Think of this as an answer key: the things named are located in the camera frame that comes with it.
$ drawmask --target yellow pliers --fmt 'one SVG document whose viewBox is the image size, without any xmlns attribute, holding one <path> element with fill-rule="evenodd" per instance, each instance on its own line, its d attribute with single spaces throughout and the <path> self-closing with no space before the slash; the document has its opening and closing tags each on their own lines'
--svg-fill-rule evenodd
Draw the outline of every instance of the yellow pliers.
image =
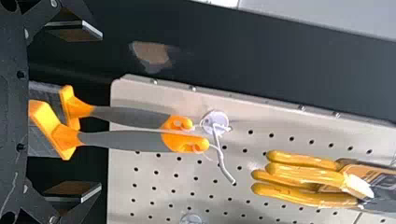
<svg viewBox="0 0 396 224">
<path fill-rule="evenodd" d="M 343 163 L 305 155 L 269 151 L 265 170 L 252 177 L 266 183 L 251 187 L 255 194 L 314 207 L 355 208 L 364 198 L 374 197 L 370 186 L 354 175 L 342 173 Z M 320 192 L 322 187 L 336 188 Z"/>
<path fill-rule="evenodd" d="M 206 138 L 182 132 L 193 128 L 193 123 L 188 118 L 130 107 L 89 105 L 74 95 L 71 86 L 62 88 L 59 95 L 66 124 L 59 121 L 50 105 L 36 100 L 29 101 L 29 118 L 46 135 L 63 160 L 69 160 L 76 147 L 84 145 L 181 153 L 203 152 L 209 149 L 209 141 Z M 87 117 L 145 130 L 80 132 L 79 119 Z"/>
</svg>

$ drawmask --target white cable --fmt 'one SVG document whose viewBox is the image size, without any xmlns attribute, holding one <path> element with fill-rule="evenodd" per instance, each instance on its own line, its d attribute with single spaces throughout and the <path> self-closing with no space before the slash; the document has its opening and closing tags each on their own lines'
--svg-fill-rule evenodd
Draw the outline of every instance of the white cable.
<svg viewBox="0 0 396 224">
<path fill-rule="evenodd" d="M 218 152 L 218 158 L 219 158 L 219 166 L 220 166 L 220 170 L 221 172 L 225 175 L 225 177 L 230 181 L 231 184 L 234 184 L 236 182 L 235 178 L 233 178 L 233 176 L 230 174 L 230 172 L 228 172 L 227 168 L 225 168 L 225 164 L 224 164 L 224 154 L 220 149 L 220 142 L 219 142 L 219 136 L 218 133 L 216 132 L 216 128 L 218 128 L 216 123 L 213 124 L 213 137 L 215 139 L 215 146 L 212 146 L 213 148 L 216 149 L 216 151 Z"/>
</svg>

